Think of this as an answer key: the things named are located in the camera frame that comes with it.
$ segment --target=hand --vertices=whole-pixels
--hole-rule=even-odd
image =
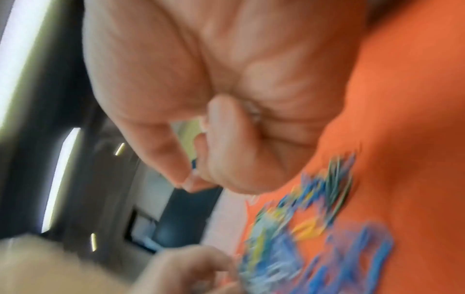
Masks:
[[[87,0],[85,61],[147,164],[188,191],[257,194],[294,177],[341,111],[364,2]],[[169,122],[195,117],[192,171]]]
[[[217,272],[237,273],[232,260],[221,251],[207,246],[167,250],[156,255],[131,290],[131,294],[190,294],[202,281],[212,283]],[[241,294],[234,281],[209,294]]]

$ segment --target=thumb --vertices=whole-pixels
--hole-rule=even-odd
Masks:
[[[233,191],[256,194],[275,190],[292,179],[314,152],[313,146],[263,135],[240,102],[217,95],[208,105],[208,148],[202,153],[202,178]]]
[[[213,289],[206,294],[243,294],[244,289],[239,282],[229,283],[225,286]]]

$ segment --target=orange table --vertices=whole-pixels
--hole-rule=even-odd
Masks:
[[[379,293],[465,293],[465,1],[418,0],[386,20],[364,42],[346,100],[305,170],[360,149],[336,221],[392,232]],[[299,180],[263,195],[249,223]],[[322,241],[300,244],[307,259]]]

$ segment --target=fluorescent light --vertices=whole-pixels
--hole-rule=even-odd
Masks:
[[[0,43],[0,130],[52,0],[15,0]]]
[[[42,232],[50,230],[50,226],[53,218],[53,210],[57,202],[58,192],[62,184],[63,176],[68,165],[69,157],[73,151],[73,147],[76,143],[76,138],[81,129],[76,127],[71,130],[69,135],[63,142],[60,155],[58,155],[58,162],[53,174],[52,186],[50,193],[48,194],[47,206],[45,208],[44,220],[42,222]]]
[[[92,252],[97,250],[97,236],[94,233],[91,234],[91,248]]]
[[[123,153],[123,150],[124,150],[124,147],[125,147],[126,144],[124,143],[121,143],[120,146],[118,147],[118,149],[116,149],[116,152],[115,152],[115,155],[116,156],[119,156],[121,153]]]

